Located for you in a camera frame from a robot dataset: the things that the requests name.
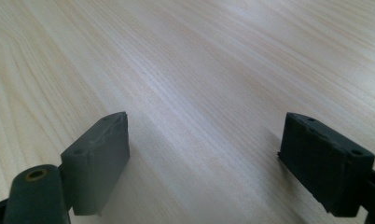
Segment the wooden table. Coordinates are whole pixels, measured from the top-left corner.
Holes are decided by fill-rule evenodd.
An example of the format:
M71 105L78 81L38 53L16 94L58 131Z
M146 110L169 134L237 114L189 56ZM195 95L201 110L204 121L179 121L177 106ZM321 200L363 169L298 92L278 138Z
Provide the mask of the wooden table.
M0 201L127 111L132 157L77 223L363 223L277 160L285 113L375 153L375 1L0 1Z

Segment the table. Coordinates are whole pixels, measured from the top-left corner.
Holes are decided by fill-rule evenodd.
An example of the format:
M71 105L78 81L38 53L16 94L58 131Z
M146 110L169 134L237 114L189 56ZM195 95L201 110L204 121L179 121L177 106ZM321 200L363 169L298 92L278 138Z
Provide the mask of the table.
M276 153L292 111L375 154L375 1L0 1L0 201L119 111L131 159L74 224L363 223Z

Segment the round hole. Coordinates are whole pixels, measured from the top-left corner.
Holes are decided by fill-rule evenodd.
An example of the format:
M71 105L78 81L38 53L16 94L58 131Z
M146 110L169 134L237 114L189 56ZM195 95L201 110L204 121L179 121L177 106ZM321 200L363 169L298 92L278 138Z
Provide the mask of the round hole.
M358 150L352 150L352 152L356 156L362 156L362 154L363 154L361 151L358 151Z
M82 150L82 149L77 149L77 150L74 151L74 154L75 154L75 155L80 155L80 154L82 154L82 153L83 153L83 150Z
M25 176L25 180L30 181L30 182L36 181L38 179L41 179L42 177L44 177L47 174L48 174L48 170L46 170L46 169L34 170L34 171L28 173L28 175Z

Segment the light wood tabletop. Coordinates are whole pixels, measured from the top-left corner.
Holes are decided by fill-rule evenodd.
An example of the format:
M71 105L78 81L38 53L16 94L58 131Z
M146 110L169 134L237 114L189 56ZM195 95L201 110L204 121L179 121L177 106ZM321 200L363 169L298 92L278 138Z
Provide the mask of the light wood tabletop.
M277 152L292 111L375 154L375 1L0 1L0 201L119 111L131 158L74 224L363 223Z

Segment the wooden surface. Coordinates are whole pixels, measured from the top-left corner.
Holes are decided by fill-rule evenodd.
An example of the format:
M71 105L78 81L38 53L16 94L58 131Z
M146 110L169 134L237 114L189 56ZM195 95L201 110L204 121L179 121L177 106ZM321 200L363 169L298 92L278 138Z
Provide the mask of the wooden surface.
M375 1L0 1L0 201L127 111L132 157L77 223L363 223L277 160L285 113L375 153Z

